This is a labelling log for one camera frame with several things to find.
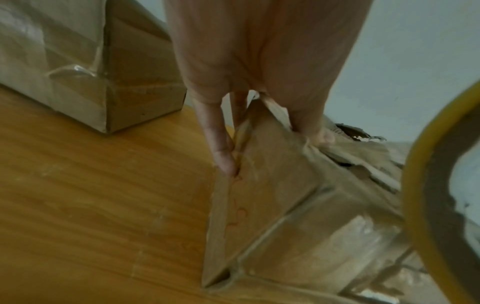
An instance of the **cardboard flap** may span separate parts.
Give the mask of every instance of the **cardboard flap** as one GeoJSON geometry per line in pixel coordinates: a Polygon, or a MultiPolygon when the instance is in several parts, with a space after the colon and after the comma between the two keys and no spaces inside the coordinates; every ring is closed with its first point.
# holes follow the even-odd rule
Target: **cardboard flap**
{"type": "Polygon", "coordinates": [[[239,174],[217,174],[204,287],[221,280],[240,253],[319,187],[317,173],[301,153],[303,144],[260,100],[252,101],[235,135],[239,174]]]}

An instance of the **wooden table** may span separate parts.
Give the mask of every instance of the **wooden table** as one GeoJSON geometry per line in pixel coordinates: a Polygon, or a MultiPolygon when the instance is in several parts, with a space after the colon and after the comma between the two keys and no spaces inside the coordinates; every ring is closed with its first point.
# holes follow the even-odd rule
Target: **wooden table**
{"type": "Polygon", "coordinates": [[[0,302],[232,303],[200,289],[213,178],[191,108],[106,136],[0,88],[0,302]]]}

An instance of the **damaged cardboard box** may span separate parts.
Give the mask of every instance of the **damaged cardboard box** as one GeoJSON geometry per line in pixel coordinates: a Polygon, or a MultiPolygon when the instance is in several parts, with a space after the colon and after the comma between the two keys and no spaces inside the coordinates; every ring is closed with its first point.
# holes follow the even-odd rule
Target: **damaged cardboard box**
{"type": "Polygon", "coordinates": [[[182,108],[162,23],[135,0],[3,0],[0,84],[102,132],[182,108]]]}
{"type": "Polygon", "coordinates": [[[444,299],[424,269],[407,265],[392,148],[338,132],[319,150],[267,105],[253,101],[237,129],[238,176],[217,175],[203,287],[274,303],[444,299]]]}

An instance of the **wooden floor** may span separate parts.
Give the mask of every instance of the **wooden floor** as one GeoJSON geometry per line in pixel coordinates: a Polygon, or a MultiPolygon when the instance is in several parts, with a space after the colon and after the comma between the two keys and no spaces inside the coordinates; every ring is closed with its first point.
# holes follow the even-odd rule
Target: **wooden floor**
{"type": "Polygon", "coordinates": [[[233,303],[199,287],[213,177],[190,108],[105,136],[0,88],[0,302],[233,303]]]}

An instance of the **hand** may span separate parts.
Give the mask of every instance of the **hand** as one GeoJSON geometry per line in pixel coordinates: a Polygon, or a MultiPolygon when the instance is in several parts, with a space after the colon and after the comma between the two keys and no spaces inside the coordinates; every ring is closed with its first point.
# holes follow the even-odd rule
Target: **hand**
{"type": "Polygon", "coordinates": [[[183,81],[213,159],[235,175],[220,108],[230,93],[236,126],[249,90],[287,108],[295,131],[314,143],[325,102],[372,0],[165,0],[183,81]]]}

